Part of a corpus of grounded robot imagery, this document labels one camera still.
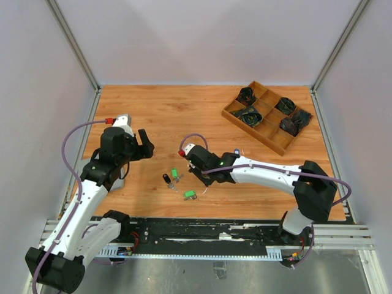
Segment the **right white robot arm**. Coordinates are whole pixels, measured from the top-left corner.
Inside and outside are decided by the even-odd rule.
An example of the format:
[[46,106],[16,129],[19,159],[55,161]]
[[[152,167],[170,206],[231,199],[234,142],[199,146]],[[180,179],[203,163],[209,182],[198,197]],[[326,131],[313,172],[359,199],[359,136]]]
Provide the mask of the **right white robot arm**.
[[217,156],[195,144],[182,147],[178,153],[188,161],[189,172],[206,187],[215,182],[257,184],[293,196],[296,207],[284,213],[276,233],[285,245],[293,244],[313,223],[329,219],[337,185],[313,161],[283,166],[259,162],[237,153]]

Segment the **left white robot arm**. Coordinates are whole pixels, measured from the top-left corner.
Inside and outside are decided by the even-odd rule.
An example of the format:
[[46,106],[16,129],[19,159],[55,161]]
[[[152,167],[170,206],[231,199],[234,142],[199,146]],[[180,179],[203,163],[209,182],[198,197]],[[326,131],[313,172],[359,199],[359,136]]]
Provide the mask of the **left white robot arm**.
[[97,206],[122,176],[123,167],[151,158],[153,151],[144,129],[138,130],[138,135],[133,135],[129,126],[104,130],[100,147],[77,176],[77,192],[57,227],[39,248],[31,247],[25,255],[33,293],[37,293],[37,284],[73,293],[103,247],[134,236],[129,215],[115,210],[106,212],[88,234],[84,232]]

